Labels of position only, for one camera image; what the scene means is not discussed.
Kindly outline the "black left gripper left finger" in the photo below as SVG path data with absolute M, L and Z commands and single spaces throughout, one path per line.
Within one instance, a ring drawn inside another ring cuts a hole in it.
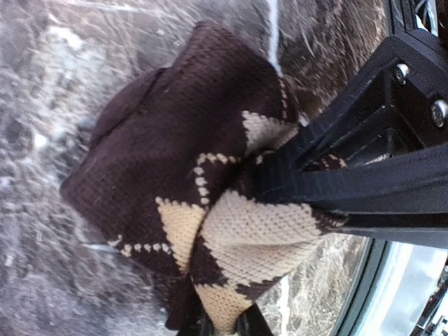
M 178 290 L 176 314 L 180 324 L 177 335 L 213 334 L 213 326 L 190 279 Z

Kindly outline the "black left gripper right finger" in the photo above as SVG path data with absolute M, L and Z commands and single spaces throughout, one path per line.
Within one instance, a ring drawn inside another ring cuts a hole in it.
M 252 304 L 237 319 L 237 334 L 239 336 L 273 336 L 259 306 Z

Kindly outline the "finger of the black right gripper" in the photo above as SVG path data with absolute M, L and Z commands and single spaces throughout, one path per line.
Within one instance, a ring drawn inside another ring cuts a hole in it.
M 447 247 L 447 145 L 328 171 L 299 171 L 274 155 L 254 179 L 258 201 L 348 215 L 338 232 Z
M 447 143 L 447 44 L 415 29 L 386 38 L 323 114 L 284 145 L 285 168 L 333 154 L 349 166 Z

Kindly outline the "brown argyle sock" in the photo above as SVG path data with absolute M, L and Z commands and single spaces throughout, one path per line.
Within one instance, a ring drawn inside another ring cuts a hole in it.
M 60 191 L 108 245 L 176 281 L 167 327 L 199 305 L 216 335 L 347 217 L 261 202 L 253 170 L 298 133 L 287 84 L 226 28 L 201 22 L 171 66 L 101 112 Z

